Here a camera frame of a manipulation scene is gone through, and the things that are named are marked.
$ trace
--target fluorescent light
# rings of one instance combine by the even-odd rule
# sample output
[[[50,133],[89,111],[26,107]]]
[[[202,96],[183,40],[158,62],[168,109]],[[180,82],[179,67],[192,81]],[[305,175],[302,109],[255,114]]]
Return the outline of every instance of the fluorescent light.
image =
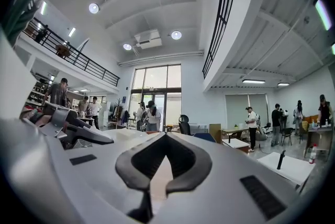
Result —
[[[265,83],[265,81],[262,81],[262,80],[248,80],[248,79],[244,79],[242,82],[245,83],[245,84],[263,84],[263,83]]]
[[[315,7],[321,17],[322,23],[325,26],[326,30],[329,30],[331,27],[331,21],[328,16],[325,5],[321,0],[318,0],[315,4]]]
[[[92,13],[92,14],[96,14],[97,12],[99,12],[99,6],[95,3],[92,3],[88,6],[88,10]]]
[[[72,30],[69,33],[69,37],[71,37],[73,35],[74,31],[75,31],[75,28],[72,28]]]
[[[179,40],[182,37],[182,33],[179,30],[175,30],[171,35],[172,39]]]
[[[131,45],[128,43],[124,44],[124,49],[126,49],[127,51],[131,50]]]
[[[41,7],[41,14],[44,15],[44,10],[47,6],[47,3],[43,1],[42,7]]]

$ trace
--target air conditioner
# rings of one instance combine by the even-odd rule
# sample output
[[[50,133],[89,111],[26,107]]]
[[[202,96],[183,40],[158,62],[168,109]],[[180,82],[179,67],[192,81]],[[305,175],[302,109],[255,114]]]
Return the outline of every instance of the air conditioner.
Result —
[[[142,49],[157,47],[162,45],[162,39],[157,29],[148,30],[135,35],[136,46]]]

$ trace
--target tube light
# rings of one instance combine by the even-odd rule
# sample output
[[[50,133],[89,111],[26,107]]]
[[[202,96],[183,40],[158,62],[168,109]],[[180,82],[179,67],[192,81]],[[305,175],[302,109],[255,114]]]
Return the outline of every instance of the tube light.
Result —
[[[45,10],[46,6],[47,6],[47,3],[43,2],[42,7],[41,7],[41,14],[42,15],[44,15],[44,10]]]
[[[315,8],[321,17],[322,23],[325,26],[326,30],[329,30],[331,27],[331,21],[324,3],[321,0],[318,0],[315,4]]]
[[[71,37],[73,35],[74,31],[75,31],[75,28],[72,28],[72,30],[69,33],[69,37]]]
[[[262,80],[248,80],[248,79],[244,79],[242,81],[242,83],[245,83],[245,84],[263,84],[265,83],[265,81],[262,81]]]

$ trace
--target black metal railing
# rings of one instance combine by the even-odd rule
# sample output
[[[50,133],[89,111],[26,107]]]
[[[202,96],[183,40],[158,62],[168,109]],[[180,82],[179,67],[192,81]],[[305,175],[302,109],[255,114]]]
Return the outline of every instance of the black metal railing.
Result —
[[[216,56],[216,53],[219,49],[219,45],[224,36],[232,2],[233,0],[219,0],[219,7],[215,21],[214,32],[210,42],[205,65],[203,67],[204,78],[206,78],[207,76],[207,73],[213,63],[213,59]]]
[[[69,42],[66,42],[52,30],[46,28],[46,26],[38,19],[34,18],[24,30],[24,33],[35,40],[35,42],[49,49],[60,58],[75,65],[77,68],[82,69],[113,86],[117,86],[120,79],[118,76],[75,49]]]

